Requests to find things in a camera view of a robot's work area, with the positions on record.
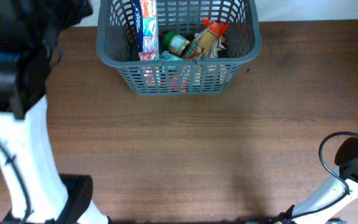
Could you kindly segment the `beige snack bag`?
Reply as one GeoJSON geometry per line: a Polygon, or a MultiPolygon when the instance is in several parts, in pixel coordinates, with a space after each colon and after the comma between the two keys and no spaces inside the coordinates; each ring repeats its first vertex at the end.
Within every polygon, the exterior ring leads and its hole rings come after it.
{"type": "MultiPolygon", "coordinates": [[[[223,58],[227,56],[229,48],[229,42],[225,38],[225,36],[220,36],[218,40],[216,40],[211,49],[208,52],[203,52],[199,59],[209,59],[209,58],[223,58]]],[[[217,72],[217,65],[207,65],[205,75],[206,76],[213,76],[214,73],[217,72]]],[[[221,67],[218,72],[218,80],[219,83],[223,82],[223,76],[227,74],[227,68],[221,67]]]]}

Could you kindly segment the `colourful tissue pack box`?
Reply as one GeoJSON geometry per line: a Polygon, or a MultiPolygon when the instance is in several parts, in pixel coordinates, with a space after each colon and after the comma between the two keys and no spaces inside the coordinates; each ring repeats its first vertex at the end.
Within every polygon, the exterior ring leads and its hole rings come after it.
{"type": "Polygon", "coordinates": [[[140,61],[159,59],[159,39],[156,0],[132,0],[135,34],[140,61]]]}

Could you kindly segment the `orange spaghetti packet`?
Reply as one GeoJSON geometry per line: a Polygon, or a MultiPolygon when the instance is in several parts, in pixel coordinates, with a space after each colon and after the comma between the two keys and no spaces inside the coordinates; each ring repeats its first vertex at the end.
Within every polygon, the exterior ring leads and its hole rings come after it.
{"type": "MultiPolygon", "coordinates": [[[[220,38],[220,36],[223,36],[227,29],[228,24],[224,22],[217,22],[217,21],[211,21],[209,19],[203,19],[203,23],[205,28],[200,32],[195,32],[194,37],[189,36],[186,38],[190,41],[190,45],[187,48],[186,52],[181,57],[183,60],[201,60],[199,57],[203,52],[208,52],[213,43],[220,38]]],[[[188,87],[190,86],[190,72],[191,72],[191,66],[185,66],[185,69],[183,69],[183,73],[181,74],[181,92],[188,91],[188,87]]],[[[193,86],[200,86],[201,85],[201,72],[203,70],[203,66],[201,65],[195,65],[195,74],[194,74],[194,81],[193,86]]],[[[178,90],[178,75],[174,75],[174,81],[171,81],[171,90],[178,90]]]]}

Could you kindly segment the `grey plastic basket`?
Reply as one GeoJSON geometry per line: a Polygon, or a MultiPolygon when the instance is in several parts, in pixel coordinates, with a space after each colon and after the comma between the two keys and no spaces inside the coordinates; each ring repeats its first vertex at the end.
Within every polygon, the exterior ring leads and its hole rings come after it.
{"type": "Polygon", "coordinates": [[[203,19],[224,22],[223,57],[188,61],[141,61],[131,1],[102,0],[96,52],[143,96],[213,94],[225,90],[243,64],[255,58],[262,40],[254,1],[157,1],[160,32],[199,33],[203,19]]]}

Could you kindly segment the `mint green packet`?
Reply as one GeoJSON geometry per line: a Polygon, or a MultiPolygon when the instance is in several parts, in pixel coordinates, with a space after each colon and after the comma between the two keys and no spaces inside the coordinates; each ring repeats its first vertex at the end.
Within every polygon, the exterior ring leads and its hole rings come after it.
{"type": "MultiPolygon", "coordinates": [[[[163,51],[160,54],[160,60],[164,62],[177,62],[177,61],[183,61],[182,58],[177,57],[176,55],[171,54],[169,51],[163,51]]],[[[177,70],[176,66],[168,66],[169,72],[174,72],[177,70]]]]}

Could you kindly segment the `green lid glass jar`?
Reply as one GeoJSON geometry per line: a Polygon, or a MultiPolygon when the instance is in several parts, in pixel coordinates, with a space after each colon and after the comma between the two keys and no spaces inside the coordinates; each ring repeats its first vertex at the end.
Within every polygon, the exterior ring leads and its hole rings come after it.
{"type": "Polygon", "coordinates": [[[190,41],[174,31],[168,31],[162,40],[162,45],[171,54],[182,57],[189,47],[190,41]]]}

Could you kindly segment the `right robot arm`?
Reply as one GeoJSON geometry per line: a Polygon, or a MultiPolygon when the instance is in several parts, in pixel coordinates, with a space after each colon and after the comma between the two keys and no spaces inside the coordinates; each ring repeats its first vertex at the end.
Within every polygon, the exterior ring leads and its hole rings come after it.
{"type": "Polygon", "coordinates": [[[306,200],[279,214],[274,223],[327,223],[346,205],[358,198],[358,133],[335,132],[320,143],[318,156],[329,178],[306,200]],[[339,147],[330,169],[323,159],[324,145],[336,136],[347,139],[339,147]]]}

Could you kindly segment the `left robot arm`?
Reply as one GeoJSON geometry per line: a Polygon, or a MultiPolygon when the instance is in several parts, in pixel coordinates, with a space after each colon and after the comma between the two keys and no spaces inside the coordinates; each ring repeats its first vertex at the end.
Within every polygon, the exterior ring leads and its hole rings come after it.
{"type": "Polygon", "coordinates": [[[58,36],[92,13],[89,1],[0,0],[0,168],[12,202],[4,223],[110,223],[89,175],[57,171],[47,128],[58,36]]]}

